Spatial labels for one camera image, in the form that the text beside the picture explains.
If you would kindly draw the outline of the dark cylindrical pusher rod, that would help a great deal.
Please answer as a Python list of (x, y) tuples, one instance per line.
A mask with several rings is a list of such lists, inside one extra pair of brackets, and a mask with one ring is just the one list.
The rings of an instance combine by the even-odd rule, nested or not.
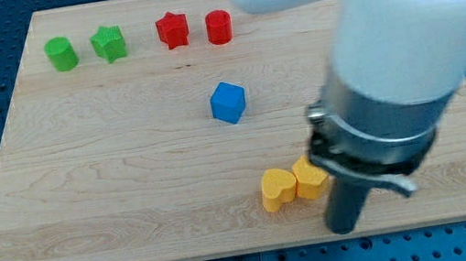
[(352, 232), (359, 221), (369, 191), (369, 188), (336, 178), (331, 186), (324, 215), (328, 229), (335, 234)]

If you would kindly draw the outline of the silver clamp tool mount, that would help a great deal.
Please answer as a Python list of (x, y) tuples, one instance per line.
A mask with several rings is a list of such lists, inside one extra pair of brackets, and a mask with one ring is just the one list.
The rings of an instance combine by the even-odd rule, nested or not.
[(389, 102), (352, 87), (331, 69), (318, 101), (307, 109), (312, 126), (309, 160), (353, 186), (409, 197), (417, 185), (408, 176), (431, 148), (452, 95)]

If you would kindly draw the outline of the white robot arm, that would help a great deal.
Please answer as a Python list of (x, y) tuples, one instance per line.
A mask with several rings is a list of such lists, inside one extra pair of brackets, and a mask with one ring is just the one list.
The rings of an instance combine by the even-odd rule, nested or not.
[[(231, 0), (267, 14), (318, 0)], [(307, 108), (309, 160), (334, 178), (325, 223), (357, 224), (369, 190), (411, 196), (410, 178), (466, 74), (466, 0), (342, 0), (330, 68)]]

